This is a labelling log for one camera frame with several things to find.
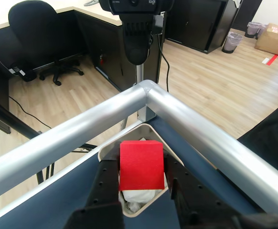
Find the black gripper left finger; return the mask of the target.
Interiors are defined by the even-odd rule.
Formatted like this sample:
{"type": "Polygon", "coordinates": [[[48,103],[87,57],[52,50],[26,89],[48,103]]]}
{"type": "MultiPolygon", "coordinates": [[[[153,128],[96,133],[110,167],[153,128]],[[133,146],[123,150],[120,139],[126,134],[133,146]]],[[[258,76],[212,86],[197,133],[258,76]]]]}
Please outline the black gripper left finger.
{"type": "Polygon", "coordinates": [[[102,160],[85,207],[74,211],[64,228],[123,229],[124,217],[118,194],[118,162],[102,160]]]}

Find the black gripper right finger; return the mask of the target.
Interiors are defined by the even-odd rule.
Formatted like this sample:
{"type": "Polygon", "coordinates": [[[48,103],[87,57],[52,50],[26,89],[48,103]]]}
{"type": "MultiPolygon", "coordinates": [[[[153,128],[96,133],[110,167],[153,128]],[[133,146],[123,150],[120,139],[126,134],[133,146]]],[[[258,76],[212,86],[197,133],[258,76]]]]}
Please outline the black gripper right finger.
{"type": "Polygon", "coordinates": [[[168,152],[164,172],[181,229],[240,229],[240,214],[168,152]]]}

